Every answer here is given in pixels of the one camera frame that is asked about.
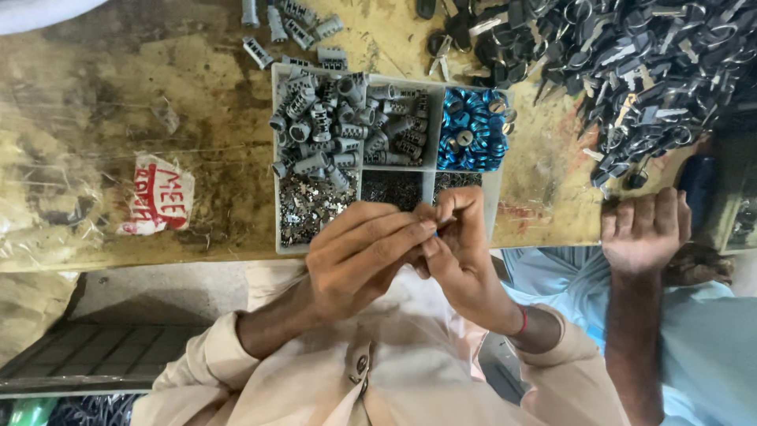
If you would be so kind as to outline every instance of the shirt sleeve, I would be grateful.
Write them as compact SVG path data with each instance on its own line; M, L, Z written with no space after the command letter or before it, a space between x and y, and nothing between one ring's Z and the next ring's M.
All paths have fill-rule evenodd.
M521 375L533 387L521 407L549 425L630 424L597 345L557 310L537 305L560 323L560 341L549 352L516 351Z
M135 403L133 424L217 424L219 416L230 415L238 392L260 363L241 347L237 317L236 312L224 315L187 342L186 353L169 363L153 391Z

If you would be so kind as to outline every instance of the paper label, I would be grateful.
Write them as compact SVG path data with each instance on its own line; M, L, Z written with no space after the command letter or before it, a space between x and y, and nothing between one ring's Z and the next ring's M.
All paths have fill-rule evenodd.
M185 230L192 216L195 178L154 155L137 156L134 197L129 221L118 234L152 235L162 230Z

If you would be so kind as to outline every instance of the person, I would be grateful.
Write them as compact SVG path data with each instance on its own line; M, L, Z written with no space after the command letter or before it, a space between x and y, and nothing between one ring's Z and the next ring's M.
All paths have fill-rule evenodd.
M132 424L628 424L593 341L501 287L478 187L416 212L356 202L313 239L306 264L270 304L192 338ZM521 407L478 369L484 329L517 349L534 385Z
M603 216L601 247L503 250L503 285L595 340L632 424L757 424L757 299L663 281L690 238L685 197L665 188L621 202Z

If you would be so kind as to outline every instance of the green object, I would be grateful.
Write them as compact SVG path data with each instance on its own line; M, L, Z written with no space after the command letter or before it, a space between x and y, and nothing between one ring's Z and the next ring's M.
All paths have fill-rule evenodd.
M58 398L16 399L8 426L44 426Z

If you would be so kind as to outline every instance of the light blue shirt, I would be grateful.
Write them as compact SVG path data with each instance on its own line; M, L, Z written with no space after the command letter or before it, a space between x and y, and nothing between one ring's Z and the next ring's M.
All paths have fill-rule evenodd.
M605 348L610 269L600 247L502 250L518 303L545 303ZM757 298L711 281L662 299L664 426L757 425Z

